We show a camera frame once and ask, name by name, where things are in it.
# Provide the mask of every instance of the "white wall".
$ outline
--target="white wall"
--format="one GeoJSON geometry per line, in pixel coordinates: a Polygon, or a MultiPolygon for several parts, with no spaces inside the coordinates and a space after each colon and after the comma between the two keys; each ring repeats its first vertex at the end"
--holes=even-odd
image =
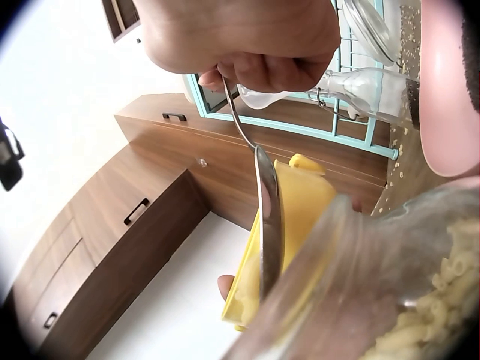
{"type": "Polygon", "coordinates": [[[219,359],[239,335],[216,279],[235,274],[249,232],[208,214],[87,360],[219,359]]]}
{"type": "Polygon", "coordinates": [[[134,34],[113,44],[100,0],[32,1],[0,49],[0,116],[24,178],[0,190],[0,301],[52,219],[125,144],[112,116],[141,94],[183,92],[134,34]]]}

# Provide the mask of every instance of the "yellow container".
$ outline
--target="yellow container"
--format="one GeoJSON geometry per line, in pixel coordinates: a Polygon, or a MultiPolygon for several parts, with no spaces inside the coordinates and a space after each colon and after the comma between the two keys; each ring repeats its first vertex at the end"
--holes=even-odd
{"type": "MultiPolygon", "coordinates": [[[[336,196],[333,186],[325,180],[323,166],[296,154],[289,165],[275,160],[285,233],[284,271],[316,221],[336,196]]],[[[222,320],[242,330],[258,311],[260,298],[260,227],[255,217],[247,247],[243,253],[222,313],[222,320]]]]}

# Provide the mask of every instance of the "hand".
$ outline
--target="hand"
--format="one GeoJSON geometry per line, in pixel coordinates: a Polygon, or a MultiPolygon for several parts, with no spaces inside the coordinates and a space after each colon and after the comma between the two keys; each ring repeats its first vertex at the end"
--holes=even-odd
{"type": "Polygon", "coordinates": [[[150,59],[262,92],[314,87],[340,45],[330,0],[135,0],[150,59]]]}

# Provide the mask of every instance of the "black handle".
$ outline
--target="black handle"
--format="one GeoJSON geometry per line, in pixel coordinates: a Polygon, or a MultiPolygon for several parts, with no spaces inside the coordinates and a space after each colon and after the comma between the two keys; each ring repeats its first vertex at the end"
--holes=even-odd
{"type": "Polygon", "coordinates": [[[57,319],[58,317],[58,314],[56,312],[52,312],[48,318],[45,320],[45,323],[43,324],[43,327],[46,328],[46,329],[50,329],[53,325],[53,323],[55,322],[55,320],[57,319]]]}
{"type": "Polygon", "coordinates": [[[187,118],[183,114],[174,114],[173,112],[163,112],[162,116],[164,119],[169,119],[170,116],[176,116],[180,121],[187,121],[187,118]]]}
{"type": "Polygon", "coordinates": [[[142,201],[140,201],[140,203],[132,210],[132,212],[128,214],[128,216],[125,218],[125,220],[123,221],[123,223],[128,226],[128,225],[132,222],[132,221],[130,220],[130,217],[133,215],[133,213],[134,213],[135,211],[137,211],[140,206],[142,206],[142,205],[143,205],[143,206],[147,206],[149,203],[150,203],[150,202],[148,201],[147,198],[144,198],[142,201]]]}

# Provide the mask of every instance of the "glass bottle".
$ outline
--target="glass bottle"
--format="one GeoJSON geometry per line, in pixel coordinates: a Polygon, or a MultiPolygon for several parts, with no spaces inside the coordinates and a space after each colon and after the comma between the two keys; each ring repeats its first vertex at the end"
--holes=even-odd
{"type": "MultiPolygon", "coordinates": [[[[411,95],[418,82],[404,74],[380,68],[361,68],[351,72],[327,70],[313,89],[306,93],[310,98],[336,97],[348,103],[349,117],[371,117],[394,125],[412,124],[411,95]]],[[[251,108],[265,108],[290,92],[265,94],[239,85],[240,96],[251,108]]]]}

